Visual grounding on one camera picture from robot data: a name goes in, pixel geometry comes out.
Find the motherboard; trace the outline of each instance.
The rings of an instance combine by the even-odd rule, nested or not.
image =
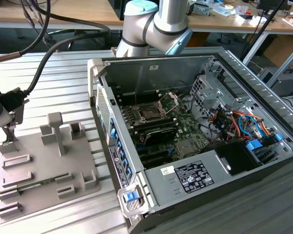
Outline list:
[[[121,106],[144,167],[157,167],[200,153],[209,143],[187,106],[173,92],[158,101]]]

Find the gray table surface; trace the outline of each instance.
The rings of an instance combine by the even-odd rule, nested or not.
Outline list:
[[[39,131],[45,115],[63,113],[65,123],[81,121],[99,171],[102,189],[0,226],[0,233],[126,234],[96,126],[87,102],[86,63],[109,51],[63,52],[47,63],[24,112],[17,135]],[[0,90],[27,88],[43,54],[0,64]],[[293,163],[268,178],[163,224],[151,234],[293,234]]]

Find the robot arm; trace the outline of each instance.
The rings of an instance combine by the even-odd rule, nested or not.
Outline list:
[[[149,45],[166,55],[180,53],[192,35],[186,15],[187,2],[161,0],[159,7],[147,0],[128,2],[116,57],[147,56]]]
[[[12,142],[16,124],[23,122],[24,100],[27,95],[20,88],[9,91],[5,94],[0,92],[0,128],[3,128],[7,135],[6,143]]]

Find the blue latch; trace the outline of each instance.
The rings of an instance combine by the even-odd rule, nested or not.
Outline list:
[[[282,136],[280,133],[277,133],[277,134],[275,135],[275,138],[276,138],[278,141],[283,140],[283,136]]]
[[[125,159],[124,159],[124,167],[126,168],[127,165],[128,165],[128,159],[125,158]]]
[[[250,149],[250,150],[256,150],[260,147],[262,147],[262,143],[259,142],[259,140],[251,140],[248,142],[247,144],[247,147]]]
[[[128,176],[131,175],[131,169],[129,167],[127,168],[127,174],[128,174]]]
[[[115,134],[116,134],[116,129],[113,128],[113,129],[111,130],[110,136],[111,136],[111,137],[115,137]]]
[[[125,152],[124,152],[124,150],[121,150],[121,160],[123,160],[124,157],[125,157]]]
[[[119,149],[121,149],[122,148],[122,143],[119,141],[117,146],[119,147]]]
[[[128,203],[128,202],[139,199],[139,194],[137,191],[129,192],[124,194],[124,198],[125,198],[125,202]]]

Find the power supply label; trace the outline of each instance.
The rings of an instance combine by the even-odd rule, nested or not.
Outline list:
[[[188,194],[214,183],[202,161],[175,168],[175,173]]]

